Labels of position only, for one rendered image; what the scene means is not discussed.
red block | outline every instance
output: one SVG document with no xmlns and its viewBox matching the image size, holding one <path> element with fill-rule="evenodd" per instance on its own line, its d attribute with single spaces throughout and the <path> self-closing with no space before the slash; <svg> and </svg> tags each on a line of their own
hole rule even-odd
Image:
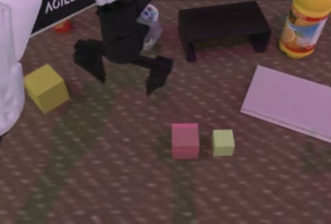
<svg viewBox="0 0 331 224">
<path fill-rule="evenodd" d="M 172 158 L 195 159 L 199 157 L 199 127 L 196 123 L 172 124 Z"/>
</svg>

pink paper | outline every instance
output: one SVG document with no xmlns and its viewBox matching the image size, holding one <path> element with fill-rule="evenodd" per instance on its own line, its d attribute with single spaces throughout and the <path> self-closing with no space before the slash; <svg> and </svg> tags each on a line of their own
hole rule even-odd
<svg viewBox="0 0 331 224">
<path fill-rule="evenodd" d="M 172 124 L 173 147 L 199 147 L 199 128 L 196 123 Z"/>
<path fill-rule="evenodd" d="M 258 66 L 242 113 L 331 142 L 331 88 Z"/>
</svg>

green cube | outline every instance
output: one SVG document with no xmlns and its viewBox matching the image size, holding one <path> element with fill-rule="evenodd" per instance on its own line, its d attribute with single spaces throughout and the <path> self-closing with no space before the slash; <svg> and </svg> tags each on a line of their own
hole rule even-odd
<svg viewBox="0 0 331 224">
<path fill-rule="evenodd" d="M 232 130 L 213 130 L 213 156 L 232 156 L 234 138 Z"/>
</svg>

yellow cube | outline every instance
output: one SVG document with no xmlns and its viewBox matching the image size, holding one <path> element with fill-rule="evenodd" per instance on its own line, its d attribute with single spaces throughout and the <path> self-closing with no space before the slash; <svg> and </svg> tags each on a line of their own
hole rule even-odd
<svg viewBox="0 0 331 224">
<path fill-rule="evenodd" d="M 232 130 L 213 130 L 213 156 L 232 156 L 234 138 Z"/>
<path fill-rule="evenodd" d="M 50 65 L 26 75 L 24 85 L 28 95 L 45 114 L 69 100 L 64 80 Z"/>
</svg>

plastic bottle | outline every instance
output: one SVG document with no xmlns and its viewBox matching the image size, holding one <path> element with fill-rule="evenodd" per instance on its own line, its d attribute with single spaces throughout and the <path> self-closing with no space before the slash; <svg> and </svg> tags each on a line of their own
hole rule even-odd
<svg viewBox="0 0 331 224">
<path fill-rule="evenodd" d="M 290 58 L 310 55 L 331 11 L 331 0 L 293 0 L 279 48 Z"/>
</svg>

